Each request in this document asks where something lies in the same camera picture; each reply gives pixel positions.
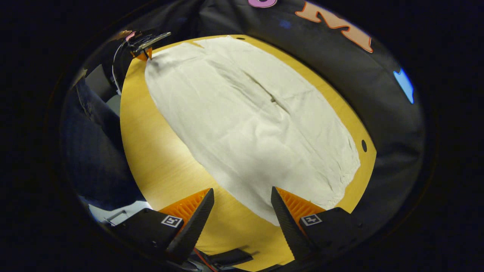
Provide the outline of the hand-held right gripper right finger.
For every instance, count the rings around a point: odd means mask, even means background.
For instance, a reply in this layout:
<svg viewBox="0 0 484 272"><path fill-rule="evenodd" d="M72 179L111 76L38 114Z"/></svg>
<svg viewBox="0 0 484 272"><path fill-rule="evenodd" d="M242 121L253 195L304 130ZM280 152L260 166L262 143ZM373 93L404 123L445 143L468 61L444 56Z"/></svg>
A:
<svg viewBox="0 0 484 272"><path fill-rule="evenodd" d="M271 204L297 262L329 261L364 240L365 225L342 208L325 210L275 186Z"/></svg>

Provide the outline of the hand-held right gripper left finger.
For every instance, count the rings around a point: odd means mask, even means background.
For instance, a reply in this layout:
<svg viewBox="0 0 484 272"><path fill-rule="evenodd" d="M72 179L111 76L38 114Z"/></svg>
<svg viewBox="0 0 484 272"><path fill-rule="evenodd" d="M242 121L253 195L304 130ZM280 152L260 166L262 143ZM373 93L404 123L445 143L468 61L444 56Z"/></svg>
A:
<svg viewBox="0 0 484 272"><path fill-rule="evenodd" d="M112 232L151 258L182 264L195 248L213 205L214 191L207 188L160 211L144 208Z"/></svg>

